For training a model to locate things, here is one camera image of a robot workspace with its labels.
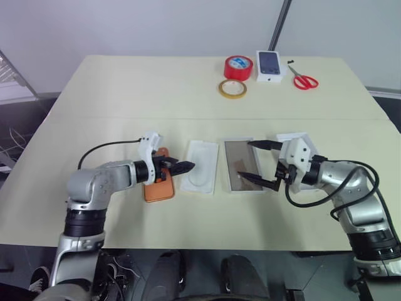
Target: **white box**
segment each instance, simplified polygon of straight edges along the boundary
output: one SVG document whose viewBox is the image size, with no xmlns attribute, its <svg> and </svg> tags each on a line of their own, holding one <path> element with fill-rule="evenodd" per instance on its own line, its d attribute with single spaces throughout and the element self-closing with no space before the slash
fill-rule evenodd
<svg viewBox="0 0 401 301">
<path fill-rule="evenodd" d="M 276 63 L 279 66 L 279 74 L 266 74 L 261 72 L 260 53 L 270 53 L 274 55 Z M 256 68 L 258 72 L 258 77 L 256 78 L 256 80 L 258 82 L 279 83 L 281 82 L 285 74 L 287 74 L 287 67 L 285 65 L 281 65 L 280 56 L 277 51 L 258 50 L 256 52 Z"/>
</svg>

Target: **sneaker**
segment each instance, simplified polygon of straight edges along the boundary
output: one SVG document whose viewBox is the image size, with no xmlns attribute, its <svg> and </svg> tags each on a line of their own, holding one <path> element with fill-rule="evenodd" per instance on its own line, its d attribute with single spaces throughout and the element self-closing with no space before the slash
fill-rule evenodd
<svg viewBox="0 0 401 301">
<path fill-rule="evenodd" d="M 28 290 L 41 293 L 49 287 L 50 272 L 46 267 L 39 267 L 33 271 Z"/>
</svg>

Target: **white table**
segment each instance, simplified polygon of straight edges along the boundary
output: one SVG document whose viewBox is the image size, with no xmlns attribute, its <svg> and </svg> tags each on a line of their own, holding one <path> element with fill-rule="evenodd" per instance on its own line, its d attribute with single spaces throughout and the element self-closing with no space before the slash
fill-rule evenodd
<svg viewBox="0 0 401 301">
<path fill-rule="evenodd" d="M 155 76 L 159 69 L 154 61 L 164 66 L 161 70 L 175 70 L 174 80 Z M 164 146 L 178 159 L 185 159 L 190 140 L 274 139 L 278 133 L 308 132 L 321 154 L 364 161 L 377 169 L 400 232 L 401 190 L 394 185 L 401 180 L 400 135 L 344 62 L 295 58 L 300 71 L 310 66 L 305 73 L 319 79 L 319 89 L 297 90 L 290 76 L 275 86 L 248 80 L 248 94 L 228 100 L 217 92 L 223 77 L 216 66 L 222 61 L 87 58 L 0 190 L 0 243 L 56 246 L 64 226 L 66 182 L 81 155 L 94 145 L 134 139 L 150 129 L 165 137 Z M 198 74 L 190 77 L 192 69 Z M 343 74 L 334 84 L 337 89 L 330 84 L 335 77 L 328 70 Z M 340 88 L 347 85 L 351 96 Z M 378 148 L 384 148 L 386 156 Z M 136 150 L 137 145 L 98 149 L 84 166 L 138 159 Z M 265 176 L 272 177 L 275 163 L 270 152 L 258 152 Z M 229 194 L 222 148 L 213 196 L 182 192 L 179 182 L 177 177 L 174 199 L 152 204 L 143 200 L 140 185 L 116 193 L 107 213 L 105 247 L 350 250 L 340 225 L 329 217 L 330 203 L 299 209 L 288 204 L 283 191 Z M 323 195 L 310 192 L 296 197 L 311 201 Z"/>
</svg>

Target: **gray wall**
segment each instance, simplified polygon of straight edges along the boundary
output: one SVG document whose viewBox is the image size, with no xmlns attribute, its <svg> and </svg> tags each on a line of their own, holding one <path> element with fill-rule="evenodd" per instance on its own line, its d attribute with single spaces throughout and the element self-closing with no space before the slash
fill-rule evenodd
<svg viewBox="0 0 401 301">
<path fill-rule="evenodd" d="M 12 0 L 0 48 L 38 93 L 61 91 L 86 55 L 254 55 L 283 0 Z"/>
<path fill-rule="evenodd" d="M 0 49 L 38 93 L 61 91 L 82 59 L 254 55 L 283 0 L 12 0 Z M 338 56 L 364 85 L 401 90 L 401 0 L 294 0 L 277 50 Z"/>
<path fill-rule="evenodd" d="M 401 0 L 294 0 L 277 50 L 341 57 L 365 86 L 401 93 Z"/>
</svg>

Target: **dark floor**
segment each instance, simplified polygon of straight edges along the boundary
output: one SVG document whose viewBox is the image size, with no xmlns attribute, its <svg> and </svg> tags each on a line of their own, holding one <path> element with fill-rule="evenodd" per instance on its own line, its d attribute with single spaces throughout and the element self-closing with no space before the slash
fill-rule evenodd
<svg viewBox="0 0 401 301">
<path fill-rule="evenodd" d="M 401 133 L 401 100 L 384 97 L 374 97 L 374 99 Z"/>
<path fill-rule="evenodd" d="M 401 132 L 401 100 L 375 97 L 389 119 Z M 8 127 L 15 128 L 27 140 L 46 117 L 55 100 L 14 103 L 0 106 L 0 145 L 12 145 Z M 11 153 L 18 158 L 20 151 Z M 135 259 L 132 268 L 139 269 L 146 279 L 154 262 L 162 250 L 128 250 Z M 182 296 L 219 292 L 219 269 L 223 258 L 238 253 L 248 257 L 264 282 L 268 285 L 273 300 L 282 300 L 282 287 L 302 289 L 307 301 L 313 300 L 358 300 L 344 282 L 355 273 L 352 254 L 334 254 L 299 258 L 287 251 L 227 251 L 189 250 L 185 254 L 188 261 L 187 286 Z M 30 274 L 40 266 L 51 267 L 55 248 L 35 246 L 0 245 L 0 270 L 13 267 L 14 271 L 0 273 L 0 282 L 27 287 Z M 135 285 L 133 297 L 139 299 L 145 281 Z"/>
<path fill-rule="evenodd" d="M 51 267 L 55 248 L 35 246 L 0 245 L 0 268 L 14 266 L 12 273 L 0 273 L 0 282 L 28 287 L 32 271 L 40 266 Z M 153 264 L 164 250 L 128 250 L 133 258 L 130 268 L 141 273 L 133 284 L 128 300 L 140 300 Z M 230 251 L 187 250 L 187 285 L 181 297 L 205 293 L 219 293 L 221 260 L 232 254 L 247 257 L 268 286 L 272 300 L 284 300 L 284 287 L 300 289 L 307 301 L 357 301 L 355 293 L 346 288 L 345 282 L 356 277 L 351 253 L 300 258 L 286 251 Z"/>
</svg>

